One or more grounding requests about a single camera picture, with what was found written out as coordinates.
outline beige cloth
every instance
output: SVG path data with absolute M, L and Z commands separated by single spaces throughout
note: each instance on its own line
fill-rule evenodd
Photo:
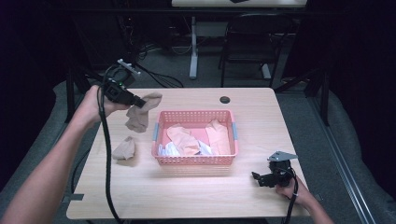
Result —
M 134 156 L 134 139 L 128 136 L 123 140 L 116 149 L 113 150 L 111 156 L 114 160 L 129 160 Z
M 231 155 L 227 127 L 220 124 L 217 119 L 213 119 L 206 125 L 205 129 L 212 153 L 214 155 Z
M 199 143 L 191 136 L 191 131 L 175 124 L 166 131 L 168 137 L 175 144 L 177 151 L 182 156 L 193 156 L 199 153 Z
M 149 126 L 149 110 L 157 107 L 162 98 L 163 95 L 159 92 L 152 92 L 144 96 L 142 100 L 146 101 L 146 103 L 142 108 L 133 105 L 126 113 L 129 120 L 125 125 L 132 131 L 144 133 Z

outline cloth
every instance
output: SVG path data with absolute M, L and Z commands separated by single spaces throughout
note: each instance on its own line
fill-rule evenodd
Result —
M 134 139 L 125 138 L 111 153 L 114 160 L 129 160 L 134 156 Z
M 200 147 L 199 155 L 212 155 L 212 149 L 207 144 L 198 140 L 198 144 Z M 158 146 L 158 155 L 159 156 L 180 156 L 177 148 L 173 142 L 166 144 L 165 147 L 163 145 Z
M 213 119 L 205 127 L 209 138 L 209 145 L 214 155 L 230 155 L 230 141 L 227 127 L 220 124 L 217 119 Z
M 183 128 L 181 124 L 169 127 L 166 133 L 181 156 L 193 156 L 199 153 L 198 141 L 191 136 L 191 131 Z
M 128 129 L 135 131 L 137 133 L 144 133 L 149 126 L 149 111 L 157 107 L 163 95 L 159 92 L 152 92 L 142 98 L 142 100 L 146 101 L 146 103 L 142 106 L 142 108 L 133 105 L 126 116 L 129 118 L 125 125 Z

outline dark background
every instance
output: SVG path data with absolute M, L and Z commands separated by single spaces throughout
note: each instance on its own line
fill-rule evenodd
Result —
M 81 4 L 51 3 L 69 7 Z M 95 1 L 95 6 L 114 7 L 115 3 Z M 168 7 L 169 1 L 131 4 Z M 284 77 L 297 77 L 318 67 L 331 71 L 331 91 L 339 97 L 355 126 L 363 161 L 377 183 L 396 198 L 396 22 L 392 4 L 310 1 L 308 11 L 341 10 L 346 15 L 302 19 Z M 55 102 L 52 88 L 65 80 L 70 69 L 103 68 L 120 55 L 134 57 L 133 49 L 125 44 L 128 40 L 122 35 L 119 18 L 51 16 L 44 15 L 42 7 L 40 1 L 3 1 L 0 6 L 1 188 L 48 119 Z M 177 26 L 177 18 L 138 18 L 146 38 L 167 48 L 167 27 Z

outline wire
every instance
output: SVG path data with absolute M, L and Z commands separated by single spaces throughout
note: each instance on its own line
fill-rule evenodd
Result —
M 79 159 L 79 161 L 76 164 L 76 167 L 73 171 L 72 177 L 71 177 L 71 184 L 70 184 L 70 190 L 72 193 L 74 193 L 75 191 L 75 184 L 74 184 L 74 180 L 76 178 L 76 173 L 77 173 L 77 169 L 78 167 L 81 165 L 82 161 L 84 160 L 84 158 L 90 153 L 91 149 L 88 149 L 87 151 L 84 152 L 84 154 L 82 155 L 82 157 Z
M 290 222 L 291 211 L 293 210 L 294 202 L 296 201 L 297 195 L 298 195 L 297 194 L 298 193 L 297 177 L 296 177 L 296 174 L 295 174 L 294 170 L 292 168 L 291 168 L 291 170 L 293 171 L 292 176 L 293 176 L 293 179 L 294 179 L 294 192 L 293 192 L 293 195 L 291 196 L 291 199 L 290 199 L 289 208 L 288 208 L 288 214 L 286 215 L 286 220 L 283 222 L 284 224 L 289 224 L 289 222 Z
M 186 20 L 185 17 L 183 17 L 183 21 L 184 21 L 184 23 L 186 24 L 187 29 L 189 29 L 190 35 L 192 35 L 192 31 L 191 31 L 191 29 L 190 29 L 189 23 L 187 22 L 187 20 Z M 177 52 L 175 49 L 178 49 L 178 48 L 188 48 L 188 49 L 186 49 L 186 50 L 183 51 L 183 52 Z M 192 48 L 192 44 L 190 44 L 189 46 L 180 46 L 180 47 L 172 46 L 171 49 L 172 49 L 172 51 L 173 51 L 175 54 L 182 55 L 182 54 L 185 54 L 185 53 L 189 52 L 191 48 Z
M 102 127 L 103 127 L 103 132 L 104 132 L 105 141 L 106 141 L 106 198 L 107 198 L 107 203 L 110 208 L 111 214 L 116 219 L 116 221 L 121 224 L 121 223 L 123 223 L 123 221 L 119 218 L 119 216 L 114 208 L 113 201 L 111 199 L 111 190 L 110 190 L 110 180 L 111 180 L 111 144 L 110 143 L 111 143 L 111 140 L 110 140 L 110 134 L 108 131 L 106 112 L 105 112 L 105 91 L 106 90 L 104 90 L 104 86 L 105 86 L 105 82 L 107 79 L 107 73 L 111 67 L 112 66 L 110 66 L 106 70 L 106 72 L 103 76 L 102 87 L 99 88 L 98 92 L 97 92 L 97 103 L 99 106 L 99 115 L 100 115 L 100 118 L 102 121 Z
M 293 195 L 291 196 L 291 199 L 290 199 L 289 208 L 288 208 L 288 213 L 287 213 L 287 215 L 286 215 L 286 219 L 285 219 L 285 218 L 282 218 L 282 221 L 281 221 L 282 224 L 289 224 L 290 218 L 291 218 L 291 211 L 293 210 L 294 203 L 295 203 L 295 201 L 296 201 L 296 199 L 297 199 L 297 196 L 298 196 L 298 194 L 297 194 L 297 193 L 298 193 L 297 175 L 296 175 L 296 173 L 294 172 L 293 168 L 290 168 L 290 169 L 291 169 L 291 172 L 290 172 L 289 170 L 285 170 L 285 169 L 278 168 L 278 167 L 277 167 L 276 169 L 281 170 L 281 171 L 283 171 L 283 172 L 286 172 L 286 173 L 290 174 L 290 175 L 293 177 L 293 179 L 294 179 L 294 190 L 293 190 Z
M 151 72 L 142 65 L 140 65 L 139 63 L 136 63 L 135 65 L 136 67 L 140 68 L 141 70 L 149 74 L 158 84 L 160 84 L 164 88 L 184 88 L 183 83 L 181 83 L 181 81 L 179 81 L 175 77 L 170 77 L 167 75 Z

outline table leg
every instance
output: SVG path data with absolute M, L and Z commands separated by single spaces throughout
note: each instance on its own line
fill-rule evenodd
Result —
M 198 66 L 198 52 L 197 52 L 197 34 L 196 34 L 196 21 L 195 17 L 191 19 L 191 64 L 190 64 L 190 79 L 197 78 Z

